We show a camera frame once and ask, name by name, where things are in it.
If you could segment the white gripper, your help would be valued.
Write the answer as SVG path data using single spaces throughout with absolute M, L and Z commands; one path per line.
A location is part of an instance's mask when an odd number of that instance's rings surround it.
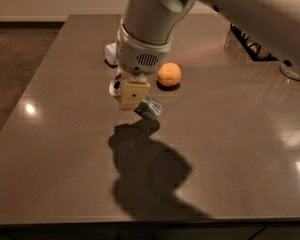
M 119 67 L 131 74 L 155 73 L 171 49 L 171 35 L 171 29 L 150 23 L 136 25 L 121 19 L 116 40 Z M 121 75 L 119 83 L 121 111 L 133 111 L 150 89 L 144 76 Z

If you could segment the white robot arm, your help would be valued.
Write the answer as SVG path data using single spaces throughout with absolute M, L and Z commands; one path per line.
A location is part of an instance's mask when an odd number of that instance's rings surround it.
M 116 40 L 119 108 L 132 111 L 163 65 L 176 25 L 199 2 L 288 62 L 300 76 L 300 0 L 128 0 Z

